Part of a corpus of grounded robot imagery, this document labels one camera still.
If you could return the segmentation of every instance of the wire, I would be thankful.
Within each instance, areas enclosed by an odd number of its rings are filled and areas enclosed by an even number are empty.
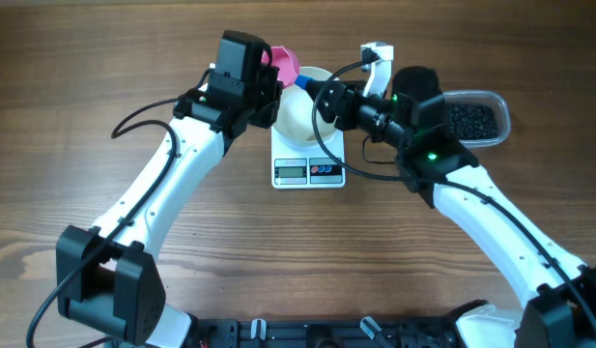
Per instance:
[[[271,67],[271,46],[269,43],[263,43],[263,50],[268,54],[268,64],[266,65],[266,69]]]
[[[117,338],[113,338],[113,337],[107,336],[107,337],[103,337],[103,338],[97,339],[97,340],[95,340],[93,342],[89,342],[87,344],[83,344],[82,346],[80,346],[78,348],[93,348],[93,347],[96,347],[97,345],[101,345],[102,343],[107,343],[107,342],[111,342],[111,341],[112,342],[115,342],[117,344],[120,343]]]
[[[201,75],[201,79],[199,79],[199,83],[197,83],[196,86],[194,86],[194,89],[201,88],[201,86],[203,86],[203,82],[205,82],[205,78],[208,77],[208,75],[211,72],[213,72],[213,69],[212,68],[205,69],[205,71],[203,72],[203,75]]]
[[[48,295],[48,297],[46,297],[46,300],[44,300],[43,304],[40,306],[40,308],[38,308],[38,312],[36,312],[36,315],[32,319],[31,323],[29,324],[29,328],[27,329],[27,336],[25,339],[27,348],[35,348],[34,334],[36,333],[38,324],[40,324],[40,320],[43,318],[44,314],[46,313],[46,311],[48,310],[50,305],[53,303],[53,301],[55,301],[55,299],[59,296],[59,294],[62,291],[64,291],[64,289],[68,286],[68,284],[71,283],[71,281],[76,277],[76,275],[78,275],[84,268],[89,266],[93,261],[97,260],[99,255],[104,251],[104,249],[108,246],[108,244],[124,229],[124,227],[126,227],[130,223],[132,218],[134,218],[134,216],[138,213],[139,209],[141,209],[143,204],[145,204],[145,202],[150,198],[152,193],[154,193],[156,188],[160,185],[160,183],[162,182],[162,179],[164,179],[164,177],[168,173],[169,169],[171,168],[173,159],[177,155],[177,135],[175,134],[175,132],[173,131],[171,126],[169,126],[168,124],[166,124],[162,121],[146,120],[146,121],[141,121],[134,125],[128,126],[128,127],[124,128],[123,130],[120,130],[120,128],[127,121],[131,120],[134,116],[140,114],[143,111],[146,111],[153,107],[164,105],[167,103],[173,103],[176,101],[177,101],[177,99],[170,99],[170,100],[166,100],[166,101],[158,101],[158,102],[149,104],[147,106],[143,106],[140,109],[129,114],[122,122],[119,123],[119,125],[117,125],[115,130],[113,130],[111,132],[111,138],[115,139],[129,131],[132,131],[132,130],[137,129],[142,126],[147,126],[147,125],[161,126],[166,129],[166,131],[169,133],[169,136],[171,137],[171,150],[169,151],[169,158],[168,158],[167,162],[164,164],[164,167],[162,168],[162,170],[160,171],[160,174],[158,174],[156,180],[150,185],[150,187],[147,189],[147,191],[145,191],[143,196],[141,196],[139,201],[136,202],[136,204],[134,205],[134,207],[132,207],[132,209],[128,212],[128,214],[119,221],[117,227],[115,227],[115,229],[113,231],[111,231],[111,233],[109,233],[97,247],[95,247],[93,250],[91,250],[91,252],[89,254],[87,254],[87,256],[85,256],[85,258],[83,258],[83,260],[74,268],[74,270],[72,270],[72,272],[70,272],[59,283],[59,285],[57,285],[55,287],[55,289]]]
[[[370,135],[366,135],[366,137],[362,141],[362,159],[365,162],[372,163],[372,164],[394,164],[394,161],[391,161],[391,160],[388,160],[388,161],[385,161],[385,160],[369,160],[369,159],[366,158],[366,154],[364,152],[365,152],[365,148],[366,148],[366,142],[370,138],[371,138]]]
[[[319,105],[320,101],[322,100],[324,92],[329,89],[329,86],[331,85],[332,81],[334,79],[336,79],[338,76],[340,76],[341,74],[346,73],[352,69],[358,68],[362,65],[373,63],[373,62],[377,61],[378,59],[379,59],[379,57],[377,55],[375,55],[374,57],[371,57],[371,59],[364,60],[361,62],[355,62],[355,63],[352,63],[352,64],[346,66],[346,67],[341,68],[337,72],[333,73],[326,80],[326,83],[324,84],[324,86],[321,88],[321,90],[315,97],[315,100],[313,103],[313,109],[312,109],[312,124],[313,124],[313,130],[315,132],[315,137],[317,138],[317,142],[319,143],[319,146],[322,148],[322,150],[326,153],[326,155],[328,155],[330,157],[331,160],[333,160],[336,164],[340,165],[341,167],[345,168],[345,170],[347,170],[348,172],[351,172],[355,175],[358,175],[358,176],[361,176],[361,177],[364,177],[367,179],[374,179],[374,180],[381,180],[381,181],[393,181],[393,182],[401,182],[401,183],[414,182],[414,183],[422,183],[422,184],[446,185],[446,186],[449,186],[449,187],[452,187],[455,189],[461,189],[465,192],[471,193],[471,194],[477,196],[478,198],[482,199],[484,202],[491,204],[495,209],[497,209],[506,218],[508,218],[517,228],[519,228],[519,230],[524,234],[524,236],[529,240],[529,242],[532,243],[534,245],[534,247],[538,250],[538,252],[545,258],[545,260],[548,262],[548,264],[551,267],[553,267],[555,272],[561,277],[562,281],[566,284],[566,286],[568,287],[570,292],[573,294],[573,297],[577,301],[577,305],[585,313],[585,316],[587,317],[587,320],[589,321],[589,324],[592,327],[592,330],[596,334],[596,316],[591,311],[589,304],[587,304],[587,302],[582,297],[582,295],[579,293],[577,288],[573,285],[570,277],[568,275],[566,275],[566,273],[561,269],[561,267],[559,266],[557,261],[551,257],[551,255],[547,252],[546,249],[544,249],[544,247],[538,242],[538,240],[536,240],[536,238],[531,234],[531,232],[529,232],[525,228],[525,226],[523,226],[523,224],[516,217],[514,217],[504,207],[502,207],[499,203],[497,203],[493,198],[480,192],[477,189],[470,188],[470,187],[467,187],[465,185],[461,185],[458,183],[453,183],[453,182],[450,182],[447,180],[435,180],[435,179],[412,178],[412,177],[401,177],[401,176],[395,177],[395,176],[386,176],[386,175],[368,173],[368,172],[365,172],[365,171],[362,171],[359,169],[355,169],[355,168],[351,167],[350,165],[346,164],[345,162],[343,162],[342,160],[337,158],[327,148],[326,144],[324,143],[323,139],[321,138],[321,135],[319,134],[319,128],[317,127],[317,105]],[[429,103],[428,103],[428,101],[426,101],[426,102],[424,102],[424,104],[425,104],[425,106],[428,106]]]

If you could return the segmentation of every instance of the table surface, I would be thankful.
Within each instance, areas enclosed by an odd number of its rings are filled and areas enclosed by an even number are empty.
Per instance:
[[[508,102],[512,132],[475,154],[562,246],[596,265],[596,8],[526,1],[311,2],[0,9],[0,347],[23,345],[55,285],[55,242],[89,226],[143,168],[162,130],[109,133],[173,98],[215,60],[224,29],[336,70],[360,44],[395,46],[394,70],[435,68],[442,89]],[[358,77],[358,72],[351,76]],[[169,120],[169,107],[148,118]],[[348,162],[364,134],[346,134]],[[373,158],[393,151],[372,145]],[[275,190],[270,131],[249,128],[171,228],[159,257],[169,303],[202,318],[443,314],[484,298],[518,308],[472,240],[405,187]],[[40,347],[100,334],[52,307]]]

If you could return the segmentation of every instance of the black mounting bracket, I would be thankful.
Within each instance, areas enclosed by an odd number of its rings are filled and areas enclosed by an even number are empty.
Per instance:
[[[98,232],[66,228],[56,247],[57,283],[101,243]],[[160,319],[166,294],[154,257],[143,248],[137,242],[111,242],[59,295],[59,313],[128,343],[145,343]],[[101,266],[110,259],[117,260],[115,271]]]
[[[573,286],[596,317],[596,268],[583,267]],[[595,332],[566,284],[538,288],[540,296],[525,306],[515,347],[596,347]]]
[[[264,51],[271,55],[262,39],[225,31],[207,90],[188,90],[178,98],[173,115],[192,117],[208,123],[212,131],[222,131],[225,154],[247,125],[271,127],[278,115],[282,82],[277,67],[261,63]]]

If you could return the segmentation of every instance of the white bowl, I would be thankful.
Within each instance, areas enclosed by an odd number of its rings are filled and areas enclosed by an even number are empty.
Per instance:
[[[315,67],[301,67],[299,73],[316,80],[326,80],[331,72]],[[280,96],[278,118],[273,127],[297,145],[317,144],[312,124],[313,101],[306,91],[293,85],[285,88]],[[317,111],[317,127],[323,140],[329,139],[337,129],[334,124],[326,123]]]

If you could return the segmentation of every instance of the clear plastic container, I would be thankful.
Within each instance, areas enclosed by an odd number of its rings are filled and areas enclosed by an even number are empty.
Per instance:
[[[510,113],[506,101],[491,91],[449,91],[443,92],[445,103],[462,102],[489,106],[495,113],[499,136],[492,139],[461,140],[468,149],[494,146],[510,135]]]

